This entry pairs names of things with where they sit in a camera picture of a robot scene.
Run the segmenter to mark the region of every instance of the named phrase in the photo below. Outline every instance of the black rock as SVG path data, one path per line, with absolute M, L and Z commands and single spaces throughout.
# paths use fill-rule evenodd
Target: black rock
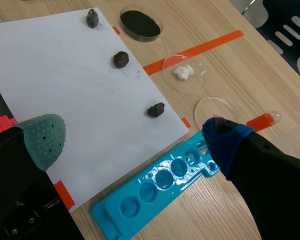
M 92 29 L 98 26 L 99 23 L 98 13 L 93 8 L 91 8 L 88 14 L 86 15 L 86 23 Z
M 113 63 L 117 69 L 125 67 L 129 62 L 129 55 L 125 51 L 120 51 L 113 56 Z
M 148 109 L 148 115 L 156 118 L 159 117 L 161 114 L 163 114 L 164 111 L 165 111 L 165 105 L 162 102 L 160 102 Z

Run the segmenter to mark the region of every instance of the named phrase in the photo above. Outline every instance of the brown rock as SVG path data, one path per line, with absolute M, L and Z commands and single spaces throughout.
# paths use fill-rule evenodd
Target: brown rock
M 129 55 L 125 51 L 120 51 L 113 56 L 113 63 L 117 69 L 125 67 L 129 62 Z
M 165 111 L 165 105 L 162 102 L 160 102 L 150 107 L 147 113 L 149 116 L 156 118 L 159 117 L 161 114 L 163 114 L 164 111 Z

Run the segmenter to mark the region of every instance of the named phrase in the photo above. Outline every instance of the blue plastic palette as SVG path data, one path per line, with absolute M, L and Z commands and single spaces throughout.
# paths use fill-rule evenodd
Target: blue plastic palette
M 92 205 L 107 240 L 129 240 L 201 175 L 219 167 L 198 132 Z

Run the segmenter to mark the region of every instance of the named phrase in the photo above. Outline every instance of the glass petri dish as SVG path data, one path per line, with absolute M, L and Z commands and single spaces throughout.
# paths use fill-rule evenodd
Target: glass petri dish
M 220 116 L 233 122 L 238 122 L 234 109 L 222 98 L 204 97 L 194 109 L 194 119 L 199 130 L 202 125 L 213 116 Z
M 141 12 L 150 17 L 154 23 L 143 21 L 144 18 L 141 18 L 142 14 L 136 14 L 136 12 Z M 164 24 L 158 15 L 152 10 L 140 5 L 125 6 L 120 12 L 120 25 L 126 34 L 140 42 L 156 40 L 164 29 Z
M 185 67 L 189 65 L 194 70 L 194 75 L 190 75 L 187 80 L 180 80 L 174 71 L 178 67 Z M 178 53 L 167 57 L 162 65 L 162 73 L 165 81 L 183 94 L 194 94 L 202 90 L 206 83 L 206 70 L 201 62 L 198 62 L 191 55 L 185 53 Z

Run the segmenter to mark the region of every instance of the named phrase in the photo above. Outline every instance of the white lump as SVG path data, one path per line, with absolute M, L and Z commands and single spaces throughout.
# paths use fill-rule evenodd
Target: white lump
M 190 66 L 190 65 L 185 65 L 185 67 L 188 69 L 189 71 L 189 76 L 193 76 L 195 75 L 195 70 Z
M 189 76 L 195 74 L 195 70 L 190 65 L 178 66 L 173 74 L 177 76 L 179 80 L 185 81 Z

